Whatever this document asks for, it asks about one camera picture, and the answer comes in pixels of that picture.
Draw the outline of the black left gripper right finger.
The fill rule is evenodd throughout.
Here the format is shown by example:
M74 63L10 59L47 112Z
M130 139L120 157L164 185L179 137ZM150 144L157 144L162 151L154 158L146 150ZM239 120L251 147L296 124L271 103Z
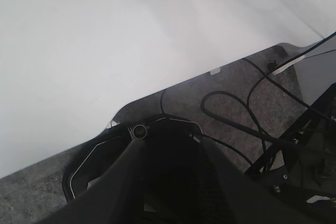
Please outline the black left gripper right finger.
M202 140L202 149L214 168L233 223L309 223L310 219L286 206L242 174L217 145Z

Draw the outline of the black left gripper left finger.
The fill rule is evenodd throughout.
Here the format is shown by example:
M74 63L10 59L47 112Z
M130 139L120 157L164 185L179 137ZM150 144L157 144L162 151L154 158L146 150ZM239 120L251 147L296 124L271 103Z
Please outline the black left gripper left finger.
M148 147L132 141L87 192L52 216L52 223L131 223L146 188Z

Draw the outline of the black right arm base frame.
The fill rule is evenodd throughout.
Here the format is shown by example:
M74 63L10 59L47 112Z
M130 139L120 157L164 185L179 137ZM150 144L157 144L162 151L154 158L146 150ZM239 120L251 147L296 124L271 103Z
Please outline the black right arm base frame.
M312 107L332 121L306 111L282 138L324 154L335 154L335 84ZM318 223L335 223L334 159L271 146L245 173L293 210Z

